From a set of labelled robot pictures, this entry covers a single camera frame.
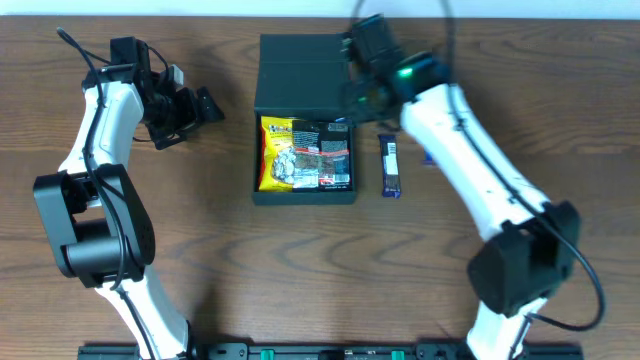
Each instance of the black wire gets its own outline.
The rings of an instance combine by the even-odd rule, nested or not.
[[[176,137],[176,133],[171,134],[171,135],[167,138],[167,140],[171,140],[171,139],[173,139],[174,137]],[[152,139],[138,139],[137,137],[135,137],[135,136],[134,136],[134,137],[133,137],[133,141],[135,141],[135,142],[152,142],[153,140],[152,140]]]
[[[67,34],[64,31],[64,29],[62,29],[61,27],[58,27],[58,36],[60,36],[62,38],[62,40],[64,40],[64,42],[66,42],[67,44],[69,44],[69,45],[73,46],[74,48],[78,49],[78,43],[75,40],[73,40],[71,38],[71,36],[69,36],[69,34]],[[96,59],[98,61],[101,61],[101,62],[105,63],[105,64],[111,65],[111,62],[109,60],[107,60],[105,58],[102,58],[102,57],[92,53],[89,50],[82,49],[82,51],[84,51],[84,53],[86,55],[88,55],[89,57],[92,57],[92,58],[94,58],[94,59]]]
[[[160,55],[158,50],[152,48],[151,46],[149,46],[149,50],[153,51],[153,53],[156,54],[158,59],[160,59],[160,61],[162,61],[162,63],[164,64],[164,73],[162,75],[162,80],[158,81],[158,84],[156,84],[156,89],[158,89],[160,88],[160,86],[164,85],[164,83],[167,81],[167,77],[169,76],[169,64],[167,64],[167,62],[164,60],[162,55]]]
[[[89,131],[87,132],[87,139],[85,140],[84,148],[82,149],[82,157],[84,158],[84,165],[87,169],[87,174],[89,175],[89,179],[91,180],[94,187],[96,188],[96,191],[98,193],[98,196],[100,197],[100,200],[102,201],[102,204],[107,208],[107,211],[109,212],[109,214],[111,214],[111,217],[115,222],[116,229],[118,232],[118,240],[120,243],[120,263],[118,266],[118,273],[116,275],[116,280],[114,281],[113,286],[110,288],[110,290],[111,291],[115,290],[116,292],[118,292],[120,294],[120,297],[127,304],[127,307],[131,312],[131,316],[133,317],[133,320],[135,321],[136,326],[138,326],[138,329],[142,334],[142,337],[149,351],[149,355],[151,356],[151,359],[155,360],[155,356],[153,355],[151,344],[149,343],[149,339],[147,338],[147,335],[144,332],[144,329],[142,327],[138,314],[133,308],[131,299],[129,299],[126,293],[120,288],[120,284],[122,283],[122,278],[125,272],[124,265],[125,265],[125,257],[128,251],[128,247],[127,247],[128,239],[124,234],[122,223],[120,222],[120,218],[118,217],[118,214],[115,211],[113,203],[111,202],[111,199],[107,196],[106,192],[104,191],[104,188],[100,181],[101,179],[98,179],[97,174],[95,173],[95,171],[91,167],[91,164],[89,163],[89,159],[93,157],[93,154],[91,153],[91,148],[93,146],[93,137],[98,125],[98,119],[100,119],[102,110],[105,107],[104,94],[102,93],[102,85],[100,84],[100,80],[98,78],[98,71],[93,66],[93,63],[89,59],[89,55],[87,55],[87,52],[75,40],[73,40],[73,38],[69,34],[67,34],[63,28],[58,27],[57,33],[58,33],[58,36],[62,38],[62,40],[64,40],[67,44],[71,45],[72,47],[74,47],[76,50],[80,52],[80,55],[82,55],[84,60],[87,62],[87,65],[89,66],[89,70],[96,81],[96,88],[98,91],[98,104],[97,104],[98,107],[96,109],[95,115],[93,116],[93,120],[91,121],[91,126],[89,127]]]
[[[365,0],[356,0],[356,4],[353,6],[353,10],[351,11],[351,20],[349,21],[351,25],[355,24],[356,21],[358,21],[358,18],[360,17],[360,10],[362,9],[364,1]]]
[[[120,295],[120,298],[124,300],[124,303],[127,305],[129,312],[133,316],[133,321],[136,323],[136,327],[138,327],[138,331],[142,335],[142,340],[144,340],[144,344],[146,345],[147,350],[149,351],[149,356],[151,357],[151,360],[156,360],[156,357],[153,351],[151,351],[152,347],[151,347],[151,341],[149,341],[149,336],[147,335],[147,332],[145,331],[144,327],[142,326],[142,323],[140,322],[138,312],[136,311],[136,308],[133,306],[133,302],[129,298],[129,295],[127,295],[127,292],[122,289],[118,289],[116,290],[116,292]]]
[[[531,325],[532,320],[528,317],[525,317],[524,322],[520,325],[520,329],[518,329],[518,334],[516,335],[516,340],[511,345],[511,350],[509,350],[509,356],[507,360],[513,359],[513,355],[515,355],[516,350],[518,349],[518,344],[524,340],[525,335],[527,334],[527,329]]]
[[[447,102],[449,103],[449,107],[451,108],[452,115],[456,119],[458,130],[460,130],[463,133],[463,135],[465,136],[465,138],[467,139],[471,147],[475,150],[475,152],[482,159],[482,161],[487,165],[487,167],[491,170],[491,172],[496,176],[496,178],[500,181],[500,183],[507,189],[507,191],[511,194],[511,196],[515,200],[517,200],[527,211],[529,211],[534,216],[536,221],[538,221],[538,223],[546,231],[548,231],[551,235],[553,235],[553,237],[555,237],[565,247],[567,247],[571,252],[571,254],[575,256],[578,262],[580,262],[580,265],[582,265],[582,267],[585,269],[585,271],[587,272],[587,275],[589,276],[589,279],[593,284],[593,287],[595,289],[596,296],[598,299],[598,310],[597,310],[596,316],[593,318],[593,320],[590,323],[585,325],[566,324],[558,320],[551,319],[539,314],[528,314],[526,316],[530,319],[540,320],[547,324],[550,324],[568,331],[581,332],[581,331],[591,330],[602,322],[602,319],[604,318],[605,311],[606,311],[606,298],[604,294],[604,289],[602,288],[602,284],[600,283],[600,280],[598,279],[598,275],[596,274],[595,270],[593,269],[589,261],[584,257],[584,255],[580,252],[580,250],[578,250],[573,244],[571,244],[567,239],[565,239],[565,237],[556,230],[554,225],[550,224],[545,218],[543,218],[540,215],[540,213],[531,204],[529,204],[522,197],[522,195],[520,195],[518,190],[513,186],[511,186],[509,181],[507,181],[507,179],[502,175],[502,173],[500,173],[500,171],[495,167],[495,165],[487,158],[487,156],[484,154],[482,149],[480,149],[480,147],[475,142],[471,134],[469,134],[469,131],[465,125],[465,120],[460,116],[460,113],[458,112],[458,108],[453,95],[453,89],[456,86],[455,72],[454,72],[455,36],[456,36],[455,19],[453,18],[453,13],[451,11],[451,5],[449,4],[449,1],[441,0],[440,2],[442,4],[442,8],[445,13],[445,24],[447,28],[446,61],[447,61],[447,66],[449,67],[449,72],[450,72],[448,88],[447,88]]]
[[[84,52],[86,52],[87,55],[91,56],[92,58],[94,58],[94,59],[96,59],[98,61],[101,61],[101,62],[103,62],[103,63],[105,63],[107,65],[111,65],[111,61],[109,61],[109,60],[107,60],[105,58],[101,58],[100,56],[98,56],[98,55],[96,55],[96,54],[94,54],[94,53],[92,53],[90,51],[87,51],[87,50],[85,50]]]

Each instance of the white wall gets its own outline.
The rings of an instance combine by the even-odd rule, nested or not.
[[[349,17],[356,0],[0,0],[0,14]],[[458,17],[640,19],[640,0],[450,0]],[[439,0],[365,0],[361,15],[439,17]]]

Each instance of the black box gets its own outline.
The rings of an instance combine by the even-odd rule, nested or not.
[[[262,130],[265,116],[312,121],[342,118],[342,92],[349,82],[349,66],[342,34],[262,35],[256,90],[256,158],[253,202],[256,205],[352,204],[356,200],[353,129],[349,129],[350,191],[259,192]]]

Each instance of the white plastic casing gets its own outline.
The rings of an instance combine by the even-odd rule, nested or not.
[[[102,84],[105,108],[102,110],[93,140],[92,165],[123,164],[127,168],[131,143],[136,127],[144,113],[140,95],[133,84],[114,81]],[[98,88],[85,91],[86,108],[84,118],[78,131],[78,137],[67,159],[58,171],[66,170],[69,174],[86,172],[84,148],[89,127],[98,109]]]
[[[175,64],[171,65],[171,68],[173,68],[173,85],[176,88],[183,87],[184,86],[184,73]]]
[[[403,129],[435,159],[469,209],[480,237],[488,241],[502,232],[502,224],[520,224],[532,215],[517,201],[485,164],[464,134],[457,128],[447,101],[449,85],[431,88],[406,103],[401,115]],[[462,90],[453,87],[453,98],[459,115],[465,119],[470,136],[486,157],[522,197],[538,211],[549,199],[516,170],[500,151],[467,104]],[[467,344],[479,360],[505,360],[515,343],[524,315],[537,312],[546,299],[537,299],[523,306],[517,315],[506,318],[480,303],[474,327],[467,336]],[[515,355],[522,351],[517,344]]]
[[[96,288],[98,294],[109,300],[133,333],[140,347],[140,357],[151,359],[142,334],[138,330],[127,304],[120,295],[109,290],[113,282],[104,283]],[[173,306],[156,275],[153,265],[144,269],[144,278],[134,282],[122,281],[122,289],[127,292],[140,318],[156,359],[174,359],[176,355],[187,351],[189,328],[187,320]]]

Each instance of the snack bag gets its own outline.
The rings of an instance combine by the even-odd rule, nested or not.
[[[343,124],[296,120],[294,192],[350,188],[349,128]]]
[[[293,191],[296,149],[293,119],[263,116],[262,167],[259,191]]]

